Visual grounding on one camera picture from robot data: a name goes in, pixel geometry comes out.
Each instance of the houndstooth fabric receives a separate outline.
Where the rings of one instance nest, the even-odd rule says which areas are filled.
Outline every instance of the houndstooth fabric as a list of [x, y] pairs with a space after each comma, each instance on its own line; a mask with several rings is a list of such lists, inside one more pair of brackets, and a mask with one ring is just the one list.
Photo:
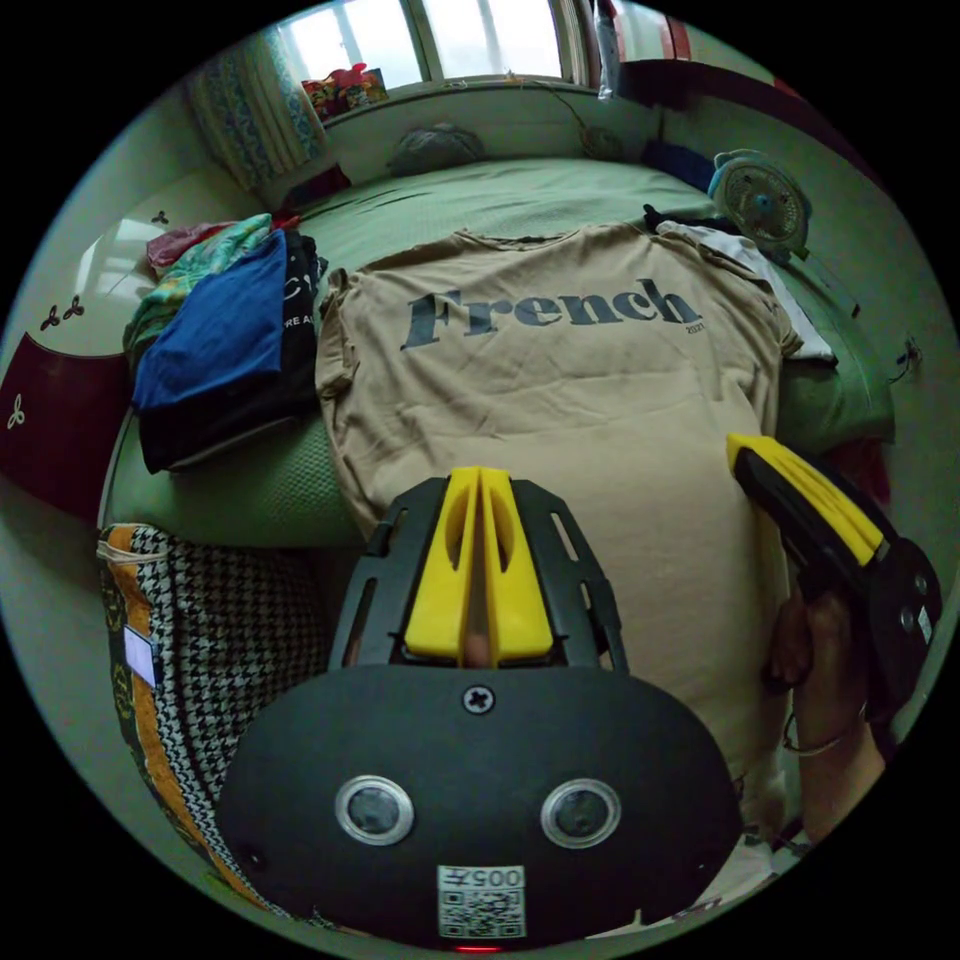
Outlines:
[[170, 767], [197, 828], [252, 890], [214, 811], [257, 713], [326, 668], [317, 585], [304, 560], [276, 550], [191, 544], [147, 526], [131, 547], [167, 554], [140, 565], [138, 582], [151, 607], [154, 702]]

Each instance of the houndstooth cushion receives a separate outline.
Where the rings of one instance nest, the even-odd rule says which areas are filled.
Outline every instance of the houndstooth cushion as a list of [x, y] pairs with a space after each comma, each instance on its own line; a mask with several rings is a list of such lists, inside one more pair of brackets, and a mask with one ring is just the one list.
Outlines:
[[[198, 852], [239, 881], [248, 899], [286, 916], [243, 876], [214, 811], [237, 743], [257, 713], [326, 667], [309, 563], [295, 551], [198, 546], [141, 525], [111, 527], [101, 544], [117, 709], [141, 774], [168, 816], [181, 821], [181, 834], [199, 839]], [[141, 635], [147, 627], [152, 689], [127, 663], [124, 628], [131, 620]], [[144, 736], [154, 716], [161, 749]], [[161, 782], [167, 770], [186, 818]]]

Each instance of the camera lens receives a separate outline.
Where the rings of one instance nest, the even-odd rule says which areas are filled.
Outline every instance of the camera lens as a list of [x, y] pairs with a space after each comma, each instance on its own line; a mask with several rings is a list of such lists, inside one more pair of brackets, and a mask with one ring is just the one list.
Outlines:
[[548, 839], [570, 850], [602, 843], [620, 822], [620, 799], [599, 780], [569, 780], [543, 803], [540, 825]]
[[599, 833], [608, 814], [603, 797], [591, 790], [576, 790], [557, 804], [554, 817], [564, 836], [583, 838]]
[[402, 787], [384, 777], [347, 781], [337, 793], [337, 822], [354, 840], [386, 846], [413, 827], [413, 803]]

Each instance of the screw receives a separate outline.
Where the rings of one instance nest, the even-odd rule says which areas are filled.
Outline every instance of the screw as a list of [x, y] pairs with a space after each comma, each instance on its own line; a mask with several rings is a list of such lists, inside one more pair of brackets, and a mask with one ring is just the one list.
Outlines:
[[489, 687], [468, 687], [463, 695], [463, 706], [468, 713], [489, 713], [496, 698]]

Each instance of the cable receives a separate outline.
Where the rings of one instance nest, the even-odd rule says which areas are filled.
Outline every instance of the cable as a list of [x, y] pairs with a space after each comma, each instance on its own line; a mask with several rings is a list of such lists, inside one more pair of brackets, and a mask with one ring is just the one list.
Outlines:
[[902, 366], [903, 370], [895, 377], [888, 377], [887, 383], [889, 384], [899, 383], [911, 370], [916, 370], [923, 360], [923, 352], [912, 335], [904, 341], [904, 346], [907, 348], [906, 352], [897, 357], [897, 366]]
[[[811, 260], [815, 260], [817, 265], [822, 267], [830, 276], [833, 278], [834, 282], [840, 287], [841, 290], [847, 295], [847, 297], [852, 300], [856, 306], [853, 315], [856, 316], [860, 312], [860, 301], [850, 292], [846, 284], [819, 258], [815, 257], [810, 251], [807, 251], [807, 257]], [[825, 284], [827, 289], [832, 289], [830, 282], [822, 274], [820, 275], [820, 282]]]
[[535, 83], [543, 87], [573, 114], [573, 119], [577, 121], [577, 127], [580, 130], [580, 144], [583, 146], [584, 153], [591, 160], [618, 161], [623, 157], [623, 144], [620, 138], [603, 127], [588, 127], [581, 119], [580, 114], [560, 96], [551, 84], [544, 80], [538, 80], [536, 77], [517, 77], [516, 79], [521, 87], [525, 83]]

